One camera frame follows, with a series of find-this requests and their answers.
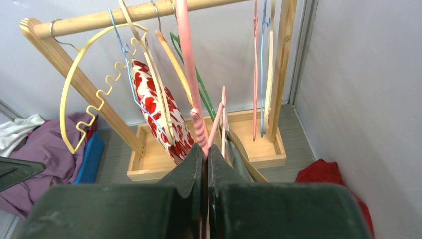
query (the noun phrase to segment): red and white fabric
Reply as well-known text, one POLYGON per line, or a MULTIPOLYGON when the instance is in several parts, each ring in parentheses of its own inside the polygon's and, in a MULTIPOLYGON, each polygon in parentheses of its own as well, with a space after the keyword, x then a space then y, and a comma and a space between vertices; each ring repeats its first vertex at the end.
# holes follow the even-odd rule
MULTIPOLYGON (((161 112, 159 107, 157 91, 151 73, 149 72, 149 67, 146 64, 133 59, 130 74, 139 103, 149 111, 149 113, 160 125, 163 125, 165 123, 165 113, 161 112)), ((160 131, 152 118, 142 109, 141 111, 144 114, 145 119, 147 119, 152 135, 164 147, 172 160, 176 164, 179 164, 186 157, 188 151, 194 144, 194 140, 191 137, 185 120, 183 119, 170 90, 167 87, 164 87, 164 91, 164 94, 167 97, 167 102, 169 104, 171 116, 171 124, 169 127, 172 128, 174 132, 176 132, 174 145, 169 144, 168 138, 160 131)))

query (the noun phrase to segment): white cloth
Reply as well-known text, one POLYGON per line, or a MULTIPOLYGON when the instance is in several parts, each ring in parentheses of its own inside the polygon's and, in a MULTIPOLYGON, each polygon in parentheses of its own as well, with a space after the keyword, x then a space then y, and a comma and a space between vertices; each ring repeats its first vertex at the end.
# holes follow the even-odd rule
POLYGON ((0 156, 9 157, 28 133, 43 123, 44 120, 39 115, 33 115, 0 125, 0 156))

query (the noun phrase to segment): red cloth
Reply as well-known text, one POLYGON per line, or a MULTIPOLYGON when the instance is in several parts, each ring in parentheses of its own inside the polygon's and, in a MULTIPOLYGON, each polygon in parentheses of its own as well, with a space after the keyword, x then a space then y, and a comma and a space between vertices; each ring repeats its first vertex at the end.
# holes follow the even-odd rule
MULTIPOLYGON (((336 162, 327 163, 323 159, 319 159, 311 163, 308 167, 301 170, 296 177, 297 183, 336 183, 343 185, 347 189, 349 189, 343 181, 343 177, 341 176, 340 169, 336 162)), ((350 189, 349 191, 352 193, 354 198, 357 200, 360 211, 362 212, 366 224, 368 225, 369 230, 371 231, 372 238, 374 237, 374 227, 372 225, 371 215, 369 214, 369 209, 366 204, 350 189)))

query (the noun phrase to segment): white wall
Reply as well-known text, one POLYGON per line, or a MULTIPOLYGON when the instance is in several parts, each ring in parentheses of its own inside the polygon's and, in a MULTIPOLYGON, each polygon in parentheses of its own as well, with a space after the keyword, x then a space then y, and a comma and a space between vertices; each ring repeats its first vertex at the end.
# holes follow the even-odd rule
POLYGON ((380 239, 422 235, 422 2, 320 0, 297 98, 380 239))
MULTIPOLYGON (((127 0, 128 6, 147 3, 149 0, 127 0)), ((214 106, 220 101, 221 88, 227 86, 229 110, 252 108, 253 81, 253 1, 221 6, 189 13, 196 66, 214 106)), ((302 10, 299 0, 298 9, 302 10)), ((277 1, 276 19, 280 15, 281 1, 277 1)), ((258 10, 262 15, 263 4, 258 10)), ((71 18, 80 15, 119 8, 116 0, 7 0, 3 1, 0 18, 7 23, 2 28, 0 38, 0 96, 23 116, 41 114, 45 119, 58 116, 63 77, 26 40, 19 30, 23 18, 36 17, 41 22, 51 22, 57 18, 71 18)), ((169 32, 177 33, 175 18, 164 17, 162 29, 170 43, 169 32)), ((157 19, 141 22, 148 29, 158 28, 157 19)), ((97 31, 59 37, 79 48, 97 31)), ((128 42, 132 37, 128 29, 120 34, 128 42)), ((148 36, 155 59, 160 67, 164 84, 169 86, 179 108, 188 115, 190 106, 177 76, 153 33, 148 36)), ((71 57, 76 52, 64 46, 71 57)), ((84 56, 80 67, 90 80, 100 89, 108 89, 104 82, 107 74, 115 74, 114 63, 123 62, 115 33, 112 31, 95 43, 84 56)), ((114 84, 116 87, 106 99, 116 109, 127 124, 144 121, 138 106, 133 102, 127 76, 114 84)), ((286 89, 290 89, 290 79, 286 89)), ((67 112, 84 111, 87 103, 71 90, 67 100, 67 112)))

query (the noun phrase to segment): clothes hanger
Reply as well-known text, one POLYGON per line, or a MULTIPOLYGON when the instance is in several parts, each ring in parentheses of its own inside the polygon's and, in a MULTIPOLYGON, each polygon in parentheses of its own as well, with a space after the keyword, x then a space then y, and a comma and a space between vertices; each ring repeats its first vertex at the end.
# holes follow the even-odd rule
MULTIPOLYGON (((169 45, 167 44, 167 41, 164 39, 162 30, 161 30, 160 14, 158 12, 157 7, 155 6, 155 3, 153 1, 151 1, 151 2, 154 4, 154 9, 155 9, 155 12, 157 14, 159 29, 160 29, 160 31, 155 31, 155 35, 156 35, 158 41, 160 42, 161 46, 163 47, 164 52, 169 57, 170 62, 172 63, 173 68, 175 69, 176 74, 179 77, 180 82, 182 83, 182 86, 183 86, 183 89, 185 90, 189 104, 191 105, 191 107, 193 107, 194 104, 192 102, 192 95, 191 95, 191 92, 189 90, 189 85, 188 85, 188 81, 186 80, 185 73, 183 73, 182 68, 180 67, 178 61, 176 60, 176 57, 174 56, 173 52, 170 50, 169 45)), ((205 127, 205 137, 206 137, 206 139, 209 138, 209 135, 210 135, 210 133, 208 132, 207 127, 205 127)))
MULTIPOLYGON (((226 94, 225 94, 225 86, 223 86, 223 90, 222 90, 222 94, 221 94, 221 103, 218 105, 218 110, 217 110, 217 114, 215 117, 215 121, 214 124, 212 125, 212 130, 210 133, 210 137, 208 138, 208 146, 212 145, 212 142, 214 140, 214 136, 217 133, 217 128, 220 126, 220 124, 222 124, 222 133, 225 134, 225 130, 226 130, 226 123, 224 122, 225 116, 225 99, 226 99, 226 94)), ((225 142, 224 142, 224 137, 223 137, 223 141, 221 144, 221 153, 224 157, 225 153, 225 142)))
MULTIPOLYGON (((173 44, 174 49, 176 50, 176 53, 178 54, 178 56, 179 56, 180 60, 182 61, 182 63, 184 63, 183 56, 182 56, 182 53, 181 53, 181 49, 182 48, 180 46, 180 38, 179 38, 179 36, 176 36, 174 33, 170 32, 170 38, 172 40, 172 44, 173 44)), ((210 97, 208 95, 208 92, 207 92, 207 90, 205 88, 204 83, 202 82, 201 76, 199 75, 198 70, 197 70, 196 67, 195 67, 195 73, 197 75, 197 80, 198 80, 198 83, 199 83, 199 86, 200 86, 200 88, 198 89, 199 90, 199 95, 201 97, 201 100, 202 100, 202 102, 203 102, 203 104, 204 104, 204 106, 205 106, 205 108, 206 108, 209 116, 211 117, 211 120, 214 121, 216 112, 215 112, 214 106, 212 105, 212 101, 211 101, 211 99, 210 99, 210 97)))
POLYGON ((253 132, 252 132, 252 139, 255 141, 256 139, 256 114, 257 114, 257 106, 256 101, 258 98, 258 49, 256 46, 257 42, 257 35, 258 35, 258 16, 257 16, 257 7, 258 7, 258 0, 255 0, 255 16, 253 18, 253 36, 254 36, 254 48, 255 48, 255 66, 253 71, 253 132))
POLYGON ((51 23, 50 23, 50 34, 51 34, 51 37, 57 42, 57 43, 59 43, 59 44, 62 44, 62 45, 69 45, 69 46, 71 46, 71 47, 73 47, 73 49, 75 49, 75 51, 77 51, 77 52, 79 52, 79 49, 78 48, 76 48, 74 45, 72 45, 71 43, 66 43, 66 42, 61 42, 61 41, 59 41, 59 40, 57 40, 56 39, 56 37, 54 36, 54 33, 53 33, 53 26, 54 26, 54 23, 55 22, 57 22, 57 21, 60 21, 61 19, 56 19, 56 20, 53 20, 51 23))
POLYGON ((120 7, 123 11, 123 15, 126 18, 126 21, 128 22, 133 35, 135 36, 135 40, 141 46, 141 49, 142 49, 142 51, 145 55, 146 61, 147 61, 148 65, 150 66, 149 68, 150 68, 150 71, 151 71, 151 75, 152 75, 154 85, 158 86, 158 87, 156 87, 158 103, 159 103, 160 109, 162 111, 164 111, 164 114, 162 114, 162 116, 165 117, 165 123, 163 125, 164 130, 166 132, 168 132, 168 134, 165 134, 165 135, 166 135, 166 137, 169 141, 169 144, 174 144, 174 142, 175 142, 174 138, 175 138, 176 132, 174 131, 174 129, 172 127, 170 127, 171 116, 170 116, 169 104, 167 102, 167 97, 165 97, 164 85, 161 81, 160 72, 158 71, 157 65, 156 65, 155 60, 152 56, 151 50, 150 50, 149 45, 148 45, 148 41, 146 40, 146 33, 148 32, 148 30, 146 28, 141 28, 145 33, 143 34, 142 37, 140 37, 139 33, 136 31, 136 29, 134 27, 136 24, 132 23, 132 20, 130 19, 130 16, 127 12, 126 4, 124 3, 123 0, 119 0, 119 3, 120 3, 120 7))
POLYGON ((191 44, 191 31, 189 27, 189 20, 188 20, 188 8, 186 0, 177 0, 176 1, 176 14, 177 14, 177 27, 180 33, 180 43, 182 46, 182 55, 185 60, 185 72, 186 78, 189 83, 189 89, 192 95, 192 103, 194 107, 191 109, 191 118, 192 123, 195 128, 195 135, 197 138, 198 145, 201 147, 205 161, 208 156, 208 143, 205 137, 205 123, 204 117, 202 115, 201 110, 201 100, 199 97, 198 92, 198 82, 196 79, 195 73, 195 61, 192 52, 192 44, 191 44))
MULTIPOLYGON (((122 24, 122 25, 118 25, 118 26, 116 26, 116 27, 123 27, 123 26, 128 26, 128 24, 122 24)), ((140 25, 135 25, 136 27, 138 27, 139 29, 142 29, 142 30, 146 30, 146 28, 144 28, 144 27, 142 27, 142 26, 140 26, 140 25)), ((71 84, 71 81, 72 81, 72 78, 73 78, 73 74, 74 74, 74 72, 76 71, 76 69, 77 69, 77 67, 78 67, 78 64, 79 64, 79 62, 81 61, 81 59, 82 59, 82 57, 85 55, 85 53, 87 52, 87 50, 90 48, 90 46, 96 41, 96 40, 98 40, 101 36, 103 36, 104 34, 106 34, 107 32, 109 32, 109 31, 111 31, 111 30, 113 30, 114 29, 114 26, 111 26, 111 27, 108 27, 108 28, 106 28, 106 29, 103 29, 102 31, 100 31, 99 33, 97 33, 96 35, 94 35, 86 44, 85 44, 85 46, 81 49, 81 51, 78 53, 78 55, 76 56, 76 58, 75 58, 75 60, 74 60, 74 62, 73 62, 73 64, 72 64, 72 66, 70 67, 70 69, 69 69, 69 73, 68 73, 68 75, 67 75, 67 77, 66 77, 66 80, 65 80, 65 83, 64 83, 64 86, 63 86, 63 92, 62 92, 62 96, 61 96, 61 99, 60 99, 60 116, 59 116, 59 121, 60 121, 60 133, 61 133, 61 135, 62 135, 62 139, 63 139, 63 141, 64 141, 64 143, 65 143, 65 145, 67 146, 67 148, 69 149, 69 151, 72 153, 72 154, 74 154, 78 149, 79 149, 79 147, 81 146, 81 144, 82 144, 82 142, 84 141, 84 139, 85 139, 85 137, 86 137, 86 132, 84 131, 84 130, 82 130, 82 129, 80 129, 80 125, 85 125, 85 126, 91 126, 93 123, 94 123, 94 120, 95 120, 95 115, 93 114, 93 113, 91 113, 90 112, 90 109, 94 109, 94 110, 96 110, 96 111, 99 111, 102 107, 103 107, 103 104, 104 104, 104 100, 103 100, 103 98, 102 98, 102 96, 100 95, 100 93, 102 93, 103 95, 106 95, 106 96, 108 96, 110 93, 111 93, 111 91, 112 91, 112 89, 113 89, 113 86, 112 86, 112 84, 108 81, 108 79, 113 79, 114 81, 118 81, 119 79, 120 79, 120 77, 122 76, 122 73, 121 73, 121 71, 118 69, 118 65, 120 65, 123 69, 124 68, 126 68, 127 66, 123 66, 121 63, 116 63, 115 65, 114 65, 114 67, 115 67, 115 69, 119 72, 119 75, 114 79, 112 76, 110 76, 110 75, 108 75, 106 78, 105 78, 105 81, 107 82, 107 84, 110 86, 110 89, 107 91, 107 92, 105 92, 105 91, 103 91, 103 90, 97 90, 97 92, 96 92, 96 97, 98 98, 98 99, 100 99, 101 100, 101 103, 100 103, 100 105, 98 106, 98 107, 95 107, 95 106, 92 106, 92 105, 89 105, 88 107, 87 107, 87 113, 90 115, 90 116, 92 116, 92 119, 91 119, 91 121, 89 122, 89 123, 85 123, 85 122, 79 122, 79 123, 77 123, 76 124, 76 129, 82 134, 82 137, 81 137, 81 140, 77 143, 77 145, 76 145, 76 147, 74 148, 73 146, 72 146, 72 144, 69 142, 69 139, 67 138, 67 134, 66 134, 66 126, 65 126, 65 117, 66 117, 66 114, 65 114, 65 112, 66 112, 66 99, 67 99, 67 95, 68 95, 68 91, 69 91, 69 87, 70 87, 70 84, 71 84)), ((150 117, 152 117, 150 114, 149 114, 149 112, 145 109, 145 108, 143 108, 143 106, 140 106, 144 111, 146 111, 147 113, 148 113, 148 115, 150 116, 150 117)), ((161 129, 161 127, 160 127, 160 125, 158 124, 158 122, 154 119, 154 117, 152 117, 152 119, 153 119, 153 121, 154 121, 154 123, 155 124, 157 124, 158 126, 159 126, 159 128, 161 129)))
POLYGON ((270 114, 270 101, 271 101, 271 92, 273 87, 273 47, 274 47, 274 38, 273 38, 273 31, 274 31, 274 16, 275 16, 275 5, 276 1, 271 0, 271 18, 269 20, 270 23, 270 31, 268 34, 268 72, 267 72, 267 89, 265 91, 265 104, 264 104, 264 111, 262 112, 261 109, 261 137, 263 134, 267 133, 268 129, 268 118, 270 114))
MULTIPOLYGON (((176 15, 176 9, 174 8, 174 4, 173 4, 173 0, 170 0, 170 4, 171 4, 171 6, 172 6, 172 9, 173 9, 173 11, 174 11, 174 16, 175 16, 175 18, 176 18, 176 22, 177 22, 177 15, 176 15)), ((172 40, 172 44, 173 44, 173 47, 174 47, 174 49, 176 50, 176 52, 177 52, 177 54, 178 54, 178 56, 179 56, 179 58, 180 58, 180 60, 182 61, 182 63, 184 63, 183 62, 183 57, 182 57, 182 54, 180 53, 180 49, 182 48, 181 46, 180 46, 180 38, 179 38, 179 36, 176 36, 175 34, 173 34, 172 32, 170 32, 170 38, 171 38, 171 40, 172 40)), ((207 93, 207 90, 205 89, 205 86, 204 86, 204 84, 203 84, 203 82, 202 82, 202 79, 201 79, 201 77, 200 77, 200 75, 199 75, 199 73, 198 73, 198 71, 197 71, 197 68, 195 67, 195 72, 196 72, 196 75, 197 75, 197 80, 198 80, 198 83, 199 83, 199 85, 200 85, 200 87, 201 87, 201 89, 202 89, 202 91, 204 92, 204 94, 202 94, 202 92, 201 92, 201 90, 199 90, 199 95, 200 95, 200 97, 201 97, 201 100, 202 100, 202 102, 203 102, 203 104, 204 104, 204 106, 205 106, 205 108, 207 109, 207 111, 208 111, 208 115, 211 117, 211 120, 214 122, 214 119, 215 119, 215 110, 214 110, 214 106, 212 105, 212 101, 211 101, 211 99, 210 99, 210 97, 209 97, 209 95, 208 95, 208 93, 207 93)), ((182 81, 182 85, 183 85, 183 87, 184 87, 184 89, 185 89, 185 91, 186 91, 186 94, 189 94, 189 95, 191 95, 191 93, 189 92, 188 93, 188 89, 189 89, 189 86, 188 86, 188 83, 187 83, 187 81, 186 81, 186 78, 184 79, 184 81, 183 81, 183 79, 182 78, 180 78, 180 80, 182 81)))

